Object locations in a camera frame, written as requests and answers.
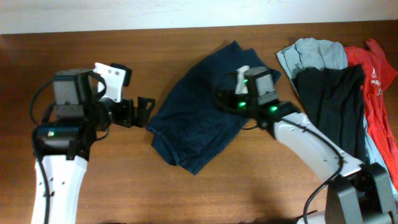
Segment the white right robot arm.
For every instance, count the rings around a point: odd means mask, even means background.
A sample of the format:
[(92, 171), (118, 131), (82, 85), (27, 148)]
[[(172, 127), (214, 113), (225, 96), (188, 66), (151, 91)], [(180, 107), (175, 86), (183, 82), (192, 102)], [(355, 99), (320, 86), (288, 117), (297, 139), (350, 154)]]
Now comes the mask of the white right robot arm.
[(281, 101), (266, 67), (228, 72), (211, 84), (213, 99), (224, 112), (255, 119), (257, 127), (287, 146), (321, 180), (294, 223), (397, 223), (397, 205), (387, 172), (347, 154), (319, 131), (290, 101)]

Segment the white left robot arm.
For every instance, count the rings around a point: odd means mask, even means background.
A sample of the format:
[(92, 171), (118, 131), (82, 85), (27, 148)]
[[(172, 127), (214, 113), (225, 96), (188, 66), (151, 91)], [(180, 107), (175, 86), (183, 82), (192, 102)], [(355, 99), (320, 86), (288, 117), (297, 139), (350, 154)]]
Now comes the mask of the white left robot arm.
[(155, 106), (152, 98), (136, 101), (121, 97), (132, 70), (113, 63), (92, 70), (56, 73), (41, 89), (53, 85), (55, 101), (35, 123), (35, 202), (32, 223), (75, 223), (78, 198), (91, 146), (115, 124), (146, 126)]

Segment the navy blue shorts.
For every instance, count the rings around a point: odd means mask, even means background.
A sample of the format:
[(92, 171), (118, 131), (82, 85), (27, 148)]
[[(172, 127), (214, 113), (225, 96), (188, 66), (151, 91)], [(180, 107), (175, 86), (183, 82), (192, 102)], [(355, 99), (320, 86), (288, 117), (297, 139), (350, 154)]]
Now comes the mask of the navy blue shorts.
[(146, 126), (153, 133), (152, 147), (163, 160), (191, 174), (217, 156), (249, 121), (217, 108), (213, 82), (231, 90), (231, 73), (243, 66), (263, 67), (254, 49), (232, 42), (194, 65), (172, 88), (159, 111)]

